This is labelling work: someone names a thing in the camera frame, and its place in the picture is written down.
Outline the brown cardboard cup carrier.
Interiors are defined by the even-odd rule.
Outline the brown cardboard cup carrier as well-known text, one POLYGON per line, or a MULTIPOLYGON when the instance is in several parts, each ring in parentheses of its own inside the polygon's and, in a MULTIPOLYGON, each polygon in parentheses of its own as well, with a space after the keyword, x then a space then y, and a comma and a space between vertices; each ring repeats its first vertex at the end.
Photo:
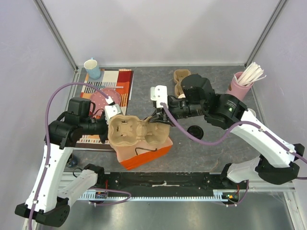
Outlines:
POLYGON ((144 120, 134 115, 116 115, 109 120, 108 141, 113 147, 132 146, 141 141, 149 145, 165 143, 169 137, 170 125, 151 123, 151 117, 144 120))

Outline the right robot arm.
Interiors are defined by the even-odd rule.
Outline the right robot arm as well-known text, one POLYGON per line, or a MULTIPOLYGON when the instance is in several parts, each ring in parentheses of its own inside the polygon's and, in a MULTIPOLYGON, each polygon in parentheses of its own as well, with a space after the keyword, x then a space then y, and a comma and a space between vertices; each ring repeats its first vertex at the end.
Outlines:
POLYGON ((260 153, 249 161, 226 164, 219 180, 222 187, 229 189, 247 180, 281 185, 301 179, 298 175, 300 167, 295 161, 307 161, 303 158, 303 145, 290 144, 278 137, 242 101, 230 94, 216 94, 210 80, 199 74, 184 78, 181 87, 184 93, 181 99, 168 95, 166 86, 151 87, 151 100, 155 107, 151 123, 177 127, 189 139, 205 146, 216 146, 233 133, 260 153), (203 116, 207 123, 225 130, 225 134, 215 142, 206 142, 194 137, 178 123, 179 119, 196 116, 203 116))

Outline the orange paper bag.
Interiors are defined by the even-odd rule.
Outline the orange paper bag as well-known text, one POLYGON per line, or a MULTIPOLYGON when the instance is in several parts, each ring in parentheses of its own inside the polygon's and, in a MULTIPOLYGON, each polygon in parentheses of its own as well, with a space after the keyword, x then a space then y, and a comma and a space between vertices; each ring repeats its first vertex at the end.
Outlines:
POLYGON ((163 144, 150 145, 140 141, 133 146, 113 147, 118 162, 127 170, 132 170, 166 155, 172 148, 173 142, 168 137, 163 144))

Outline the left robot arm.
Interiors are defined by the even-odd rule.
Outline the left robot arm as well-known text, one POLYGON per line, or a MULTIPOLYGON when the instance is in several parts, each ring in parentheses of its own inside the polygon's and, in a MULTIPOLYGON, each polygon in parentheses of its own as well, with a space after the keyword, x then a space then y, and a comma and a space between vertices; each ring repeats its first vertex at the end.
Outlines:
POLYGON ((26 202, 16 206, 16 215, 32 218, 42 225, 60 227, 71 206, 86 190, 104 186, 104 168, 88 164, 68 186, 59 188, 67 161, 79 139, 83 135, 107 136, 106 120, 90 118, 90 109, 94 108, 89 99, 74 97, 69 101, 68 110, 50 123, 50 146, 44 146, 35 185, 26 202))

